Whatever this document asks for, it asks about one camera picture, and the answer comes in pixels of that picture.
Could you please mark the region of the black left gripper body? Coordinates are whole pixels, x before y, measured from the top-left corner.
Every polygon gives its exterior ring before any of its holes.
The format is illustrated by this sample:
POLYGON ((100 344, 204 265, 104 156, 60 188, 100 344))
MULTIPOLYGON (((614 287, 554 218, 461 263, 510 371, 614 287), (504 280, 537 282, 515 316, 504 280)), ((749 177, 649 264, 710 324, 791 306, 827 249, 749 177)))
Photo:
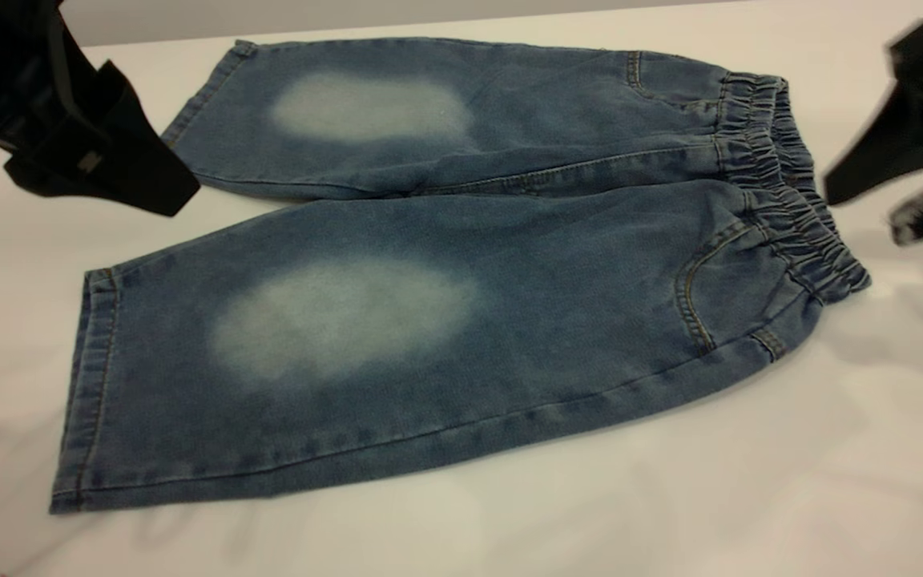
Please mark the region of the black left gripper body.
POLYGON ((0 1, 0 149, 14 158, 103 161, 107 66, 78 45, 58 1, 0 1))

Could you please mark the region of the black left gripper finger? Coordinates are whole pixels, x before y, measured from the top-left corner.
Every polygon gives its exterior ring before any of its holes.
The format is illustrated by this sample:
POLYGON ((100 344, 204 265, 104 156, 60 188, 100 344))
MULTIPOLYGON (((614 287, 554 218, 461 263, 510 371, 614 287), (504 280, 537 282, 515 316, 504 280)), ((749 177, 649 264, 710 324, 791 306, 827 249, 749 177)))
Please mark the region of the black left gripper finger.
POLYGON ((100 81, 110 100, 100 120, 110 139, 100 164, 110 197, 126 205, 187 204, 200 184, 154 131, 131 81, 114 63, 100 68, 100 81))
POLYGON ((65 174, 15 155, 5 171, 16 186, 43 198, 107 200, 170 218, 190 201, 190 172, 175 158, 106 159, 90 174, 80 169, 65 174))

